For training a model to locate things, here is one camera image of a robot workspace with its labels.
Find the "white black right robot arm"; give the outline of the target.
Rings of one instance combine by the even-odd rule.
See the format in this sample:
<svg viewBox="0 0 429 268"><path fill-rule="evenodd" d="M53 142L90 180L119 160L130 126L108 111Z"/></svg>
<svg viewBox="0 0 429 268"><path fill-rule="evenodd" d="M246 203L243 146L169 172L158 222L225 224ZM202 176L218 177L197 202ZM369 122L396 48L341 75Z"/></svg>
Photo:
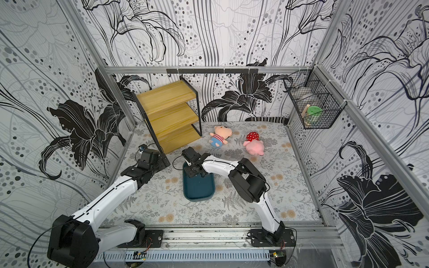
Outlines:
<svg viewBox="0 0 429 268"><path fill-rule="evenodd" d="M201 155L192 147L183 150L182 156L187 162L184 171L191 178L208 174L229 178L239 196L254 205L264 231L275 234L284 228L284 223L278 220L271 205L268 195L269 184L249 159L224 160L209 153Z"/></svg>

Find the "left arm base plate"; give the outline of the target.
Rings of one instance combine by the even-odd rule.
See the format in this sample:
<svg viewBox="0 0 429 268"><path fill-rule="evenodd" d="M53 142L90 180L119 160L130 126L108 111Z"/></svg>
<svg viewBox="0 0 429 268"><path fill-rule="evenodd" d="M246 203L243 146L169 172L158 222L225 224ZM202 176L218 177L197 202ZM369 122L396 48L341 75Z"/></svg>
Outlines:
<svg viewBox="0 0 429 268"><path fill-rule="evenodd" d="M158 249L162 246L163 236L163 230L142 230L137 232L132 241L120 244L117 247Z"/></svg>

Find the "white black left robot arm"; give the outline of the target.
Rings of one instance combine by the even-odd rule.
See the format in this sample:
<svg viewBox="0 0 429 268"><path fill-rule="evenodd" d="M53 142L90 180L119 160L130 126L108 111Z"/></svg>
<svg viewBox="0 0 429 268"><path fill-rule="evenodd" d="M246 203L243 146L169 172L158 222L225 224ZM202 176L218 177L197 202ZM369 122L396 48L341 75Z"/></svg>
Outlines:
<svg viewBox="0 0 429 268"><path fill-rule="evenodd" d="M146 230L138 220L102 228L103 221L129 196L170 165L164 153L141 146L140 158L95 200L71 216L58 217L52 226L47 257L69 268L87 268L114 247L159 248L162 231Z"/></svg>

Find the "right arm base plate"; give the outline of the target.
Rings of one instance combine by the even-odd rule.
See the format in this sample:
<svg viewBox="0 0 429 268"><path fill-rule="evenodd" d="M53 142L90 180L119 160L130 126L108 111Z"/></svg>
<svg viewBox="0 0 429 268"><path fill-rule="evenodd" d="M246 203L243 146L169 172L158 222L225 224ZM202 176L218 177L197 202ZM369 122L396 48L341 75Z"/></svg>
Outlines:
<svg viewBox="0 0 429 268"><path fill-rule="evenodd" d="M251 229L247 237L252 247L294 247L296 235L290 228L270 233L264 229Z"/></svg>

